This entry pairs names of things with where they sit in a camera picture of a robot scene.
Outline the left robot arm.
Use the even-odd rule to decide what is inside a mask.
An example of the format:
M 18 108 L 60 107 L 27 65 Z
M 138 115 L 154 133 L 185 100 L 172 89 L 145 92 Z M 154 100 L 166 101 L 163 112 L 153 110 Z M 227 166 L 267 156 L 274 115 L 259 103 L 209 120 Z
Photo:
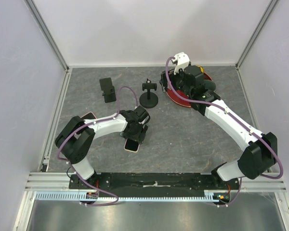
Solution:
M 92 189 L 96 184 L 95 170 L 89 163 L 87 154 L 92 142 L 100 137 L 118 133 L 126 140 L 144 142 L 149 113 L 138 106 L 134 110 L 121 110 L 113 115 L 93 118 L 92 113 L 83 117 L 74 116 L 55 139 L 59 153 L 80 175 L 79 183 L 85 189 Z

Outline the black folding phone stand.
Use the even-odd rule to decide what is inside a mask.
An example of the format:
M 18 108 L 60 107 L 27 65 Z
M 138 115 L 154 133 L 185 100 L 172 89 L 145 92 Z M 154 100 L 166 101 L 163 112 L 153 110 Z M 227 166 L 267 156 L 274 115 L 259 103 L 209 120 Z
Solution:
M 115 87 L 113 86 L 112 79 L 110 77 L 102 78 L 99 80 L 102 96 L 104 97 L 105 103 L 112 103 L 115 102 L 116 93 Z

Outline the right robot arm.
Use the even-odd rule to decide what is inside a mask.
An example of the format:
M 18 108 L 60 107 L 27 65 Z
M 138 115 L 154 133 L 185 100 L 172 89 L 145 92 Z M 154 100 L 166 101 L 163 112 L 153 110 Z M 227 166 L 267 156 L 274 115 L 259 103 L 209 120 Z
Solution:
M 262 133 L 236 115 L 215 93 L 216 85 L 202 67 L 167 69 L 161 72 L 160 84 L 174 102 L 185 103 L 215 122 L 243 151 L 238 160 L 221 164 L 212 171 L 211 184 L 215 189 L 223 189 L 234 178 L 253 180 L 275 164 L 279 165 L 277 177 L 281 178 L 283 167 L 277 157 L 277 137 L 271 132 Z

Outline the red round tray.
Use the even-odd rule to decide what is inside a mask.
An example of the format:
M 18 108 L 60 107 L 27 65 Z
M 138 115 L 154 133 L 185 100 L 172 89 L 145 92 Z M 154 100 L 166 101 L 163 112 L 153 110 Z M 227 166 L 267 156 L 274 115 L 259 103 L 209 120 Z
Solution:
M 195 74 L 185 75 L 185 72 L 183 72 L 183 86 L 179 90 L 172 90 L 168 89 L 166 92 L 169 98 L 175 102 L 176 104 L 191 108 L 190 102 L 186 101 L 186 99 L 189 99 L 189 95 L 192 92 L 192 95 L 196 94 L 196 90 L 200 90 L 201 93 L 206 92 L 204 86 L 204 80 L 208 79 L 211 80 L 211 77 L 207 75 L 205 72 L 202 73 L 200 71 L 199 66 L 193 66 L 196 68 Z

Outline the aluminium frame post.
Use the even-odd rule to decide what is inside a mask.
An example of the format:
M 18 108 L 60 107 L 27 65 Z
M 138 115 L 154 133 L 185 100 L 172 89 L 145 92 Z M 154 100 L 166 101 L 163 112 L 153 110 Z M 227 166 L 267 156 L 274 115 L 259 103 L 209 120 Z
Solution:
M 27 5 L 28 9 L 30 10 L 31 14 L 33 15 L 36 23 L 38 24 L 42 34 L 44 35 L 45 39 L 47 40 L 50 48 L 54 52 L 57 60 L 59 61 L 61 67 L 67 72 L 69 70 L 69 66 L 65 61 L 62 53 L 58 45 L 56 44 L 49 28 L 47 27 L 41 13 L 39 12 L 35 2 L 33 0 L 24 0 L 25 4 Z
M 239 70 L 242 66 L 243 62 L 245 61 L 247 55 L 251 51 L 253 45 L 255 44 L 256 40 L 258 39 L 259 35 L 261 34 L 264 26 L 269 20 L 269 17 L 273 13 L 275 7 L 279 3 L 279 0 L 270 0 L 267 7 L 264 10 L 264 13 L 262 14 L 259 22 L 257 23 L 250 39 L 248 40 L 242 54 L 240 55 L 238 61 L 236 62 L 236 69 Z

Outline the left aluminium frame post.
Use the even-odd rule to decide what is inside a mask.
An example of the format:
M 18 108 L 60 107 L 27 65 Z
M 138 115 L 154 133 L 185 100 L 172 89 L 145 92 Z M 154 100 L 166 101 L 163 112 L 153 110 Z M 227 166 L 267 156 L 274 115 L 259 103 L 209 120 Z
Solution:
M 57 60 L 59 61 L 61 67 L 67 72 L 69 70 L 69 66 L 65 61 L 62 53 L 58 45 L 56 44 L 49 28 L 47 27 L 41 13 L 39 12 L 35 2 L 33 0 L 24 0 L 25 4 L 27 5 L 28 9 L 30 10 L 31 14 L 33 15 L 36 23 L 38 24 L 42 34 L 44 35 L 45 39 L 47 40 L 50 48 L 54 52 Z

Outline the black round-base phone stand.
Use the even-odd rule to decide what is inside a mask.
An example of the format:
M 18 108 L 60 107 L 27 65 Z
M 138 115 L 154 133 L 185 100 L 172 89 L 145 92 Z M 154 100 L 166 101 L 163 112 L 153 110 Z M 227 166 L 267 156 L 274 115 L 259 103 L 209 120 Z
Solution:
M 158 104 L 158 96 L 151 92 L 151 90 L 157 90 L 157 83 L 152 83 L 151 80 L 147 79 L 145 83 L 142 84 L 142 90 L 144 92 L 140 98 L 139 103 L 144 108 L 154 108 Z

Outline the pink-cased smartphone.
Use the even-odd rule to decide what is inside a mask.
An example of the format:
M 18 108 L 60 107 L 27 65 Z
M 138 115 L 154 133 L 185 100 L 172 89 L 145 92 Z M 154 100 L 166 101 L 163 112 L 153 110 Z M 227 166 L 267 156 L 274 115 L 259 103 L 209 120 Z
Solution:
M 132 153 L 136 153 L 139 150 L 140 144 L 136 141 L 133 141 L 131 139 L 126 139 L 124 144 L 124 150 Z

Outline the pink phone near left edge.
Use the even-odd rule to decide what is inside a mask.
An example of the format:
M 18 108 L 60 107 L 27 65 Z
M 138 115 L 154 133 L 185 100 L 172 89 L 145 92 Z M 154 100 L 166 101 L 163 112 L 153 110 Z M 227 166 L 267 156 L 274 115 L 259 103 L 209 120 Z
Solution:
M 88 112 L 87 114 L 83 115 L 81 117 L 81 119 L 89 119 L 89 120 L 92 120 L 92 119 L 96 119 L 96 116 L 93 112 Z

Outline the right aluminium frame post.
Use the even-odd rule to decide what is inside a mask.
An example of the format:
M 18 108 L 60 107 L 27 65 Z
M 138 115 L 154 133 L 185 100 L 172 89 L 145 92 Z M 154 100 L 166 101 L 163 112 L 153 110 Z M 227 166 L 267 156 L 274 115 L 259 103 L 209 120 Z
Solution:
M 264 26 L 269 20 L 269 17 L 273 13 L 275 7 L 279 3 L 279 0 L 270 0 L 267 7 L 264 10 L 264 13 L 262 14 L 259 22 L 257 23 L 250 39 L 248 40 L 242 54 L 240 55 L 238 61 L 236 62 L 236 69 L 239 70 L 242 66 L 243 62 L 245 61 L 247 55 L 251 51 L 253 45 L 255 44 L 256 40 L 258 39 L 259 35 L 261 34 Z

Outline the dark green mug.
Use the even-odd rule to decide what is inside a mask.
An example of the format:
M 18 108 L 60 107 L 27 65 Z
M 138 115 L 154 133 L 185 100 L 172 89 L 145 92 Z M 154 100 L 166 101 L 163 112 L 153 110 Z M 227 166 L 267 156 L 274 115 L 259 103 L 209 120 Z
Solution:
M 211 90 L 211 91 L 215 91 L 216 90 L 216 84 L 208 79 L 204 80 L 204 86 L 206 90 Z

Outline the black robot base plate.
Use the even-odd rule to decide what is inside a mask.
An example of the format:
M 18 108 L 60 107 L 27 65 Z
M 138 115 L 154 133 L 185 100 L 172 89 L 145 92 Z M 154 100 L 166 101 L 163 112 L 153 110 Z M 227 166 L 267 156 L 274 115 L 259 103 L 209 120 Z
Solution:
M 205 190 L 239 188 L 238 179 L 217 180 L 201 173 L 96 173 L 87 182 L 118 197 L 203 197 Z

